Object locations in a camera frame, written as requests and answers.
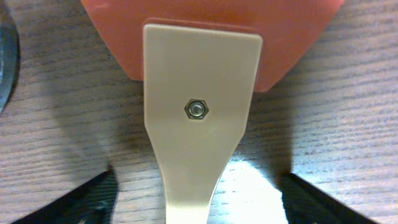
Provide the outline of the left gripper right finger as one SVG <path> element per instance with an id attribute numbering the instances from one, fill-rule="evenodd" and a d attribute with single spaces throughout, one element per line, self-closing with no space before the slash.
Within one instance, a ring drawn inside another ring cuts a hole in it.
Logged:
<path id="1" fill-rule="evenodd" d="M 376 224 L 293 173 L 279 187 L 289 224 Z"/>

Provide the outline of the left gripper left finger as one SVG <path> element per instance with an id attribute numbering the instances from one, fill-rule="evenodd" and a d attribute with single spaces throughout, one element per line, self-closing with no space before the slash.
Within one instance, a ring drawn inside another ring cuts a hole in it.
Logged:
<path id="1" fill-rule="evenodd" d="M 109 169 L 12 224 L 110 224 L 117 197 L 116 174 Z"/>

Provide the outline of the hammer with black grip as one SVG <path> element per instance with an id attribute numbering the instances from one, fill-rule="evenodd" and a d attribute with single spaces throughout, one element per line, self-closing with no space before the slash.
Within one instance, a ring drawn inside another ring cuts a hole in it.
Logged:
<path id="1" fill-rule="evenodd" d="M 5 0 L 1 0 L 1 113 L 19 76 L 19 33 Z"/>

